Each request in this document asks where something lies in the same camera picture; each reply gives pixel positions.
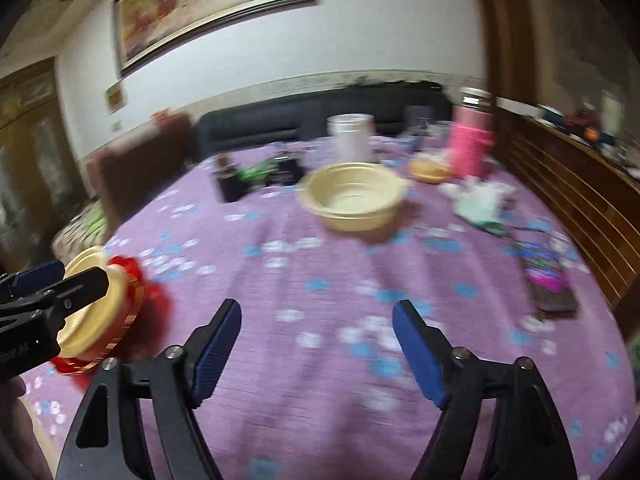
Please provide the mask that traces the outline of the person's left hand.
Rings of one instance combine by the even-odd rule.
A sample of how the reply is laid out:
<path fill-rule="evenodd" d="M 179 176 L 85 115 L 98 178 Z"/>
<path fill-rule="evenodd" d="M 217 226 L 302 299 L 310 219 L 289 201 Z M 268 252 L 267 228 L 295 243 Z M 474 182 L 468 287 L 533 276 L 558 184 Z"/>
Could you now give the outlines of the person's left hand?
<path fill-rule="evenodd" d="M 1 384 L 1 478 L 52 479 L 32 419 L 21 400 L 25 392 L 21 377 Z"/>

